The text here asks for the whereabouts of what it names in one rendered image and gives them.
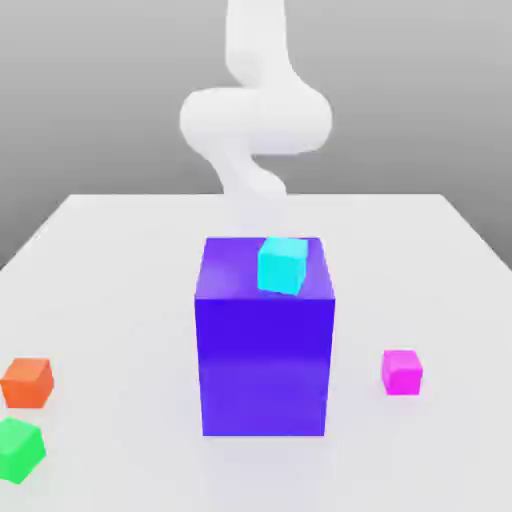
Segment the small cyan cube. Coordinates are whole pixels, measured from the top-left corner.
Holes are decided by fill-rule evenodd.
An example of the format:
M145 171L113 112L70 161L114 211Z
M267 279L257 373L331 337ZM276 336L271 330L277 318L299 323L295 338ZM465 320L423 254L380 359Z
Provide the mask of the small cyan cube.
M297 296L305 281L308 241L269 237L257 256L257 285L260 290Z

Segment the small magenta cube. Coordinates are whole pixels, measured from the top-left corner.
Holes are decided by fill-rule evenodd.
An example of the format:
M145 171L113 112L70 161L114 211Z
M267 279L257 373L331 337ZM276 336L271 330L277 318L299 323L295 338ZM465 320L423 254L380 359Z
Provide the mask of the small magenta cube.
M388 395L418 395L423 366L415 350L392 349L383 352L381 378Z

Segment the small orange cube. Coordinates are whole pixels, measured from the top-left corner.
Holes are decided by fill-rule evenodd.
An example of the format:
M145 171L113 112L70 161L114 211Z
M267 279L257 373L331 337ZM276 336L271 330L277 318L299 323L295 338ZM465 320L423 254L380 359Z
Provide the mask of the small orange cube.
M8 408L40 409L54 388L49 359L15 358L0 379Z

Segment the small green cube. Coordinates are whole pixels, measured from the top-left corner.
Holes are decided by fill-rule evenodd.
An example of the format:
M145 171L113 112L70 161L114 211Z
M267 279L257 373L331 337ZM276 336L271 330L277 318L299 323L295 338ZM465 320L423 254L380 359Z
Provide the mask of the small green cube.
M0 479L20 484L45 458L41 429L7 417L0 421Z

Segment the large purple box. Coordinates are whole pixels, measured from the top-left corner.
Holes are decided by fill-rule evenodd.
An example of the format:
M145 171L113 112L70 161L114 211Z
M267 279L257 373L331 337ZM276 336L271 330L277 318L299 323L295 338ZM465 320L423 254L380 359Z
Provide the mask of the large purple box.
M207 238L194 296L206 436L325 432L335 294L320 239L298 295L257 286L261 238Z

